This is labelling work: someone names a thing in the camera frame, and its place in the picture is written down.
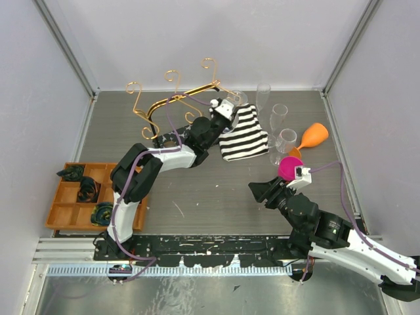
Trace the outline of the gold wine glass rack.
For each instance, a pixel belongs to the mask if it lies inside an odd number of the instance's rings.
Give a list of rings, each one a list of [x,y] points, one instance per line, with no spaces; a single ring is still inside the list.
[[[164,98],[163,100],[159,100],[155,103],[153,103],[146,111],[142,110],[140,107],[138,107],[138,103],[140,100],[140,96],[142,93],[142,84],[136,81],[132,81],[129,82],[128,84],[126,84],[125,86],[125,92],[130,94],[130,95],[134,95],[136,94],[136,98],[135,98],[135,102],[133,104],[133,109],[132,112],[138,116],[139,118],[141,118],[142,120],[144,120],[145,122],[147,122],[148,126],[143,127],[142,131],[141,131],[141,135],[144,139],[146,140],[153,140],[155,141],[155,139],[158,138],[159,134],[160,134],[160,128],[159,125],[155,122],[153,122],[152,120],[152,116],[153,113],[160,109],[165,107],[166,105],[169,105],[170,103],[174,103],[174,102],[180,102],[181,104],[189,107],[189,111],[187,111],[184,114],[184,118],[185,120],[191,124],[192,120],[190,120],[190,117],[195,117],[194,113],[191,112],[191,110],[197,112],[199,114],[200,117],[203,116],[203,112],[199,109],[197,109],[195,106],[187,103],[186,101],[184,101],[185,98],[190,98],[192,99],[192,97],[194,95],[198,95],[202,92],[208,91],[210,89],[215,89],[217,91],[224,91],[227,93],[228,96],[230,96],[230,98],[233,101],[242,101],[244,99],[243,96],[240,96],[239,93],[234,92],[233,90],[229,90],[224,88],[221,85],[221,81],[219,79],[217,79],[217,68],[218,68],[218,64],[217,61],[213,58],[204,58],[201,60],[200,62],[200,66],[203,69],[212,69],[213,73],[212,73],[212,77],[211,77],[211,81],[206,84],[206,85],[202,85],[200,87],[196,87],[194,89],[191,89],[189,91],[185,91],[185,92],[179,92],[179,86],[180,86],[180,81],[181,81],[181,75],[177,70],[168,70],[165,72],[164,74],[164,78],[166,81],[168,82],[172,82],[172,81],[176,81],[176,85],[175,85],[175,95],[174,96],[170,96],[168,98]]]

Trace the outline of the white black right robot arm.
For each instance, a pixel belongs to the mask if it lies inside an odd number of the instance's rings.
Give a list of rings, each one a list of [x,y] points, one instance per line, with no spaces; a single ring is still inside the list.
[[[291,225],[287,241],[291,256],[325,259],[364,276],[394,299],[419,299],[418,256],[404,256],[373,241],[357,231],[355,224],[321,210],[304,194],[287,187],[281,177],[251,182],[248,187],[256,202],[277,209]]]

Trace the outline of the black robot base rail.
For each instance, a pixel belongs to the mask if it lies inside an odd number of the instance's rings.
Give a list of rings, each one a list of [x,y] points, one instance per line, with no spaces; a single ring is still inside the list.
[[[304,263],[306,255],[289,248],[288,238],[275,235],[134,235],[123,247],[110,245],[101,233],[93,241],[95,261],[129,261],[135,266],[240,267]]]

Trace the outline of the pink plastic wine glass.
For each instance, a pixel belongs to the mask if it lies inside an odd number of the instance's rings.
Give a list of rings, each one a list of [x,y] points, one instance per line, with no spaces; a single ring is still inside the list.
[[[295,168],[303,165],[304,163],[297,157],[284,157],[278,166],[278,176],[286,181],[292,181],[295,179]]]

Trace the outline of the orange plastic wine glass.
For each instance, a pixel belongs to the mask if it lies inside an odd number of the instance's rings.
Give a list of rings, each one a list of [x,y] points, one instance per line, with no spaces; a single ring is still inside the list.
[[[302,135],[301,143],[298,147],[294,147],[289,156],[301,159],[301,149],[313,148],[319,146],[329,137],[329,131],[321,123],[313,123]]]

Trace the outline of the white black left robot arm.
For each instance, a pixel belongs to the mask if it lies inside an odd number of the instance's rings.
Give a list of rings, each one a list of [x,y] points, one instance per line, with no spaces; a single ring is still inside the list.
[[[117,260],[131,254],[133,222],[137,207],[154,185],[158,175],[173,169],[189,169],[203,163],[208,149],[235,120],[235,110],[213,110],[211,119],[199,117],[188,136],[172,148],[152,149],[136,143],[114,167],[110,178],[114,206],[104,240]]]

